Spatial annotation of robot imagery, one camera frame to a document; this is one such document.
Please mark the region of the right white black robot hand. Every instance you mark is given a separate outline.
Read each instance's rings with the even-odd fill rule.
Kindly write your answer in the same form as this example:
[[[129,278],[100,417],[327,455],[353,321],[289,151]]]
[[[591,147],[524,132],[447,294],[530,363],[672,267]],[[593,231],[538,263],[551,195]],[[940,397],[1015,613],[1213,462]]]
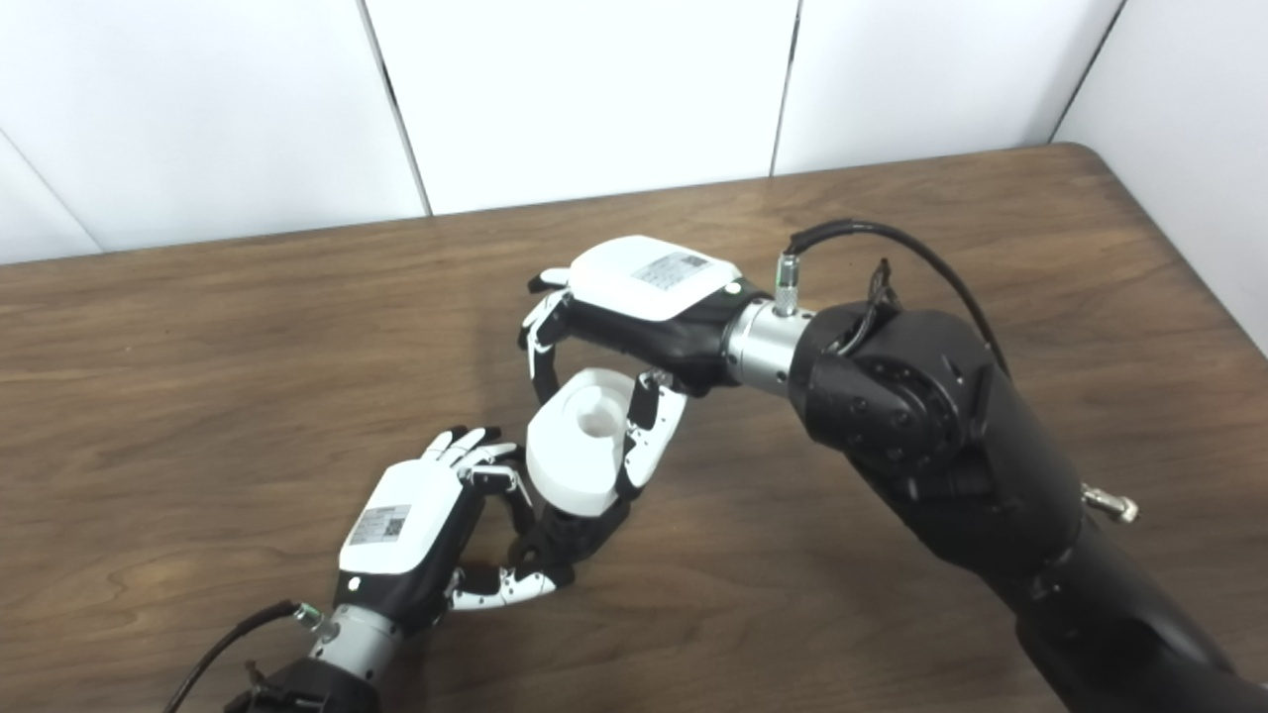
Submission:
[[[643,235],[547,269],[519,348],[540,407],[527,468],[545,501],[596,518],[637,499],[686,405],[738,384],[741,344],[773,297],[734,263]]]

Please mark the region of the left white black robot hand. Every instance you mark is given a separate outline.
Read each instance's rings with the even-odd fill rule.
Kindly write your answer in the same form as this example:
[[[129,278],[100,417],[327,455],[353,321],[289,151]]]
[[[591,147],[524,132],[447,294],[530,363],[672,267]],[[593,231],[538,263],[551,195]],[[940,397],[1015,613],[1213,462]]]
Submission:
[[[571,565],[462,561],[488,499],[506,505],[516,533],[535,525],[522,459],[498,428],[453,426],[389,466],[340,547],[333,609],[372,612],[416,636],[450,612],[512,606],[574,584]]]

